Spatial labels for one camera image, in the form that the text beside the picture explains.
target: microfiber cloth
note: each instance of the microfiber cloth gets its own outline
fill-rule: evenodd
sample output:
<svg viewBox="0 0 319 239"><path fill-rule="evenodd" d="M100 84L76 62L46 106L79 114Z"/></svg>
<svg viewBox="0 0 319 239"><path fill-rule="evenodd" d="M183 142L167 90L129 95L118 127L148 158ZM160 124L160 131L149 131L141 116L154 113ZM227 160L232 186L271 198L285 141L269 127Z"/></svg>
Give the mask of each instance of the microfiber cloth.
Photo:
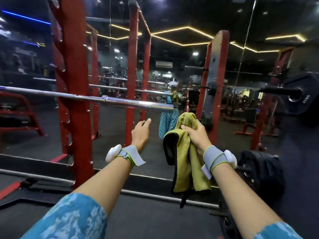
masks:
<svg viewBox="0 0 319 239"><path fill-rule="evenodd" d="M211 184L201 167L203 158L197 154L196 146L190 141L181 125L197 130L196 116L194 113L185 112L179 116L174 130L166 133L163 140L166 161L175 166L172 194L183 194L181 208L186 198L191 193L209 192Z"/></svg>

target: wrist strap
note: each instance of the wrist strap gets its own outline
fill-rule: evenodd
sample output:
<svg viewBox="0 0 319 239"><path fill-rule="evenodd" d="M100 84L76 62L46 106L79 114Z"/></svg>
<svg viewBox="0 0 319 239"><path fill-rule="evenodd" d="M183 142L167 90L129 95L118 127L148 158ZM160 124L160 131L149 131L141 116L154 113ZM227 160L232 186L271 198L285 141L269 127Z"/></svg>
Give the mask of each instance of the wrist strap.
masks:
<svg viewBox="0 0 319 239"><path fill-rule="evenodd" d="M205 164L202 167L202 171L208 179L212 178L211 171L218 164L228 162L225 154L214 145L211 145L208 149L206 149L206 151L204 152L203 160Z"/></svg>
<svg viewBox="0 0 319 239"><path fill-rule="evenodd" d="M141 166L145 164L146 162L141 158L139 155L136 147L134 145L129 145L125 148L122 148L122 150L117 155L118 157L124 157L126 159L131 159L133 161L133 164L136 164L137 166Z"/></svg>

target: blue sleeve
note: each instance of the blue sleeve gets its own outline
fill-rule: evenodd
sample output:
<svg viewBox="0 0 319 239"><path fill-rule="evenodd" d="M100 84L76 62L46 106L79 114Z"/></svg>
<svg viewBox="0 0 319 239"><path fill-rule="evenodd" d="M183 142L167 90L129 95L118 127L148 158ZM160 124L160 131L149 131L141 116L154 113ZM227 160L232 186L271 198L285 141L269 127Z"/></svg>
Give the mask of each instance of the blue sleeve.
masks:
<svg viewBox="0 0 319 239"><path fill-rule="evenodd" d="M63 197L21 239L103 239L106 227L103 207L89 196L73 193Z"/></svg>
<svg viewBox="0 0 319 239"><path fill-rule="evenodd" d="M266 226L254 239L302 239L287 223L277 222Z"/></svg>

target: forearm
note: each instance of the forearm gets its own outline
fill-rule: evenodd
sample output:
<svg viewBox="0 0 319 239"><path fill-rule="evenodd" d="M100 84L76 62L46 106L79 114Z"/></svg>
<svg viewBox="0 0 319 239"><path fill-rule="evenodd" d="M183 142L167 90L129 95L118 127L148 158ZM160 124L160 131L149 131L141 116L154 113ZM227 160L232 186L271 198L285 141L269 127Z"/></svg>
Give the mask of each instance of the forearm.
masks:
<svg viewBox="0 0 319 239"><path fill-rule="evenodd" d="M253 238L265 226L282 221L228 163L217 165L212 174L244 239Z"/></svg>
<svg viewBox="0 0 319 239"><path fill-rule="evenodd" d="M90 196L104 208L109 217L130 171L130 162L123 157L117 157L73 193Z"/></svg>

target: black ceiling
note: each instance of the black ceiling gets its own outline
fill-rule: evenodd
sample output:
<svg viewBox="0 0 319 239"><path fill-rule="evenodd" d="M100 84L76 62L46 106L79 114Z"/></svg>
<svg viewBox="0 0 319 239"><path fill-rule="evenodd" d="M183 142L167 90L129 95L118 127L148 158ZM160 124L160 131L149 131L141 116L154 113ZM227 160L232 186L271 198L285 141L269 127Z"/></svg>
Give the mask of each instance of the black ceiling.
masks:
<svg viewBox="0 0 319 239"><path fill-rule="evenodd" d="M230 41L256 50L280 50L290 45L301 45L319 37L319 0L137 0L151 32L158 32L182 26L191 26L214 36L219 30L229 30ZM109 19L114 24L128 27L128 0L85 0L87 16ZM48 10L44 0L0 0L3 10L48 21ZM12 29L31 37L45 36L50 27L45 24L10 20ZM88 21L100 34L123 37L128 31L109 27L109 22ZM302 34L307 40L296 37L265 40L278 35ZM209 42L210 38L193 32L181 30L159 34L162 38L179 43ZM49 42L50 35L43 37ZM99 38L100 51L109 51L109 39ZM111 40L111 47L121 52L127 50L127 39ZM199 52L197 58L193 51ZM227 69L238 70L241 57L241 71L267 73L271 71L277 52L257 53L229 45ZM143 53L139 45L138 53ZM203 65L206 45L179 46L164 40L152 38L151 55L157 57L188 60L192 65Z"/></svg>

